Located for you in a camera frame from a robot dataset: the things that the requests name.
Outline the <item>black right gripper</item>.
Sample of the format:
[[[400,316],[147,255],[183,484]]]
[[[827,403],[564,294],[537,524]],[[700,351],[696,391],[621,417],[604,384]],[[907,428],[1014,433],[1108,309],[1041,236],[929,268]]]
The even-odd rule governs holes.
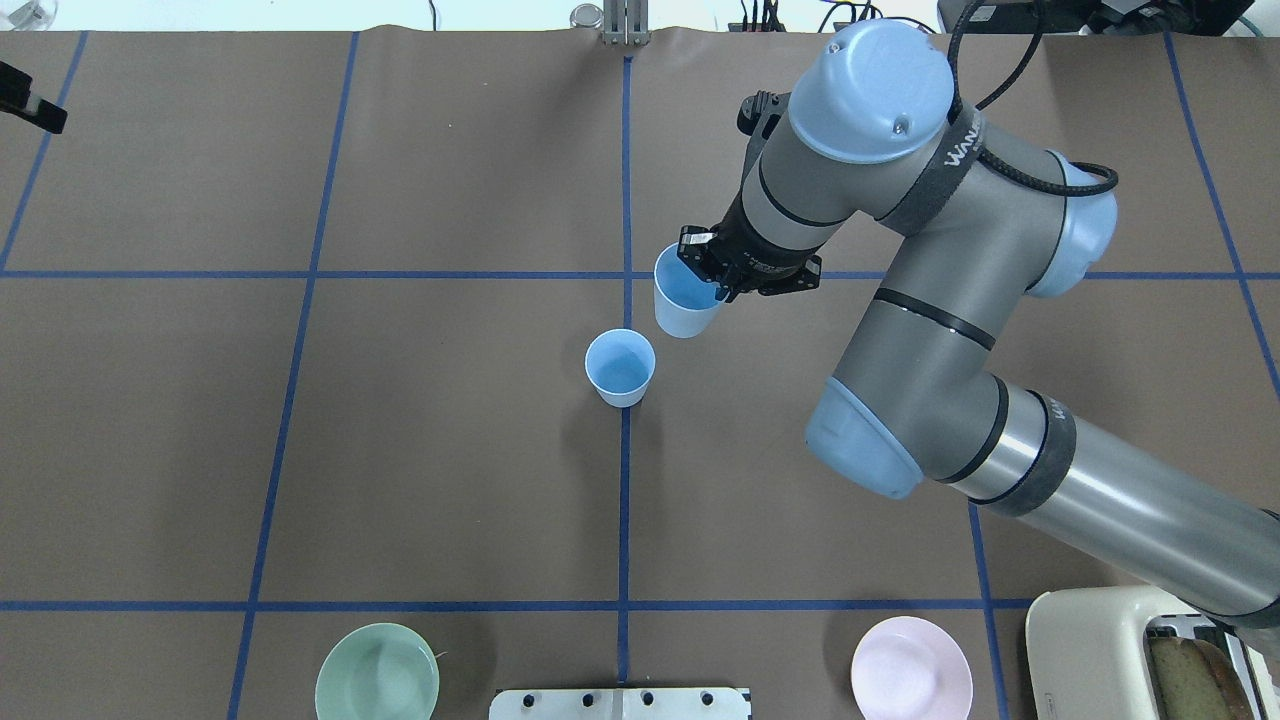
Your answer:
[[[731,304],[741,293],[756,292],[776,296],[814,290],[820,283],[822,260],[817,243],[791,249],[777,243],[806,231],[820,231],[801,218],[780,210],[771,200],[765,204],[768,219],[781,219],[783,229],[774,238],[763,234],[748,217],[742,192],[739,192],[722,220],[710,228],[684,225],[678,236],[678,256],[701,281],[716,287],[718,304]]]

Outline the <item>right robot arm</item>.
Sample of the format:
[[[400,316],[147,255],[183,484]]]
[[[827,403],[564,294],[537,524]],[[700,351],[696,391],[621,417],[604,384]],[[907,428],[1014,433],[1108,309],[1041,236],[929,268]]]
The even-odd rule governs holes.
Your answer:
[[[992,126],[956,58],[896,20],[841,29],[791,92],[742,105],[739,192],[716,225],[682,228],[680,260],[731,302],[817,288],[820,249],[859,213],[900,234],[810,451],[891,498],[951,486],[1276,653],[1275,512],[986,370],[1020,299],[1065,293],[1105,252],[1116,176]]]

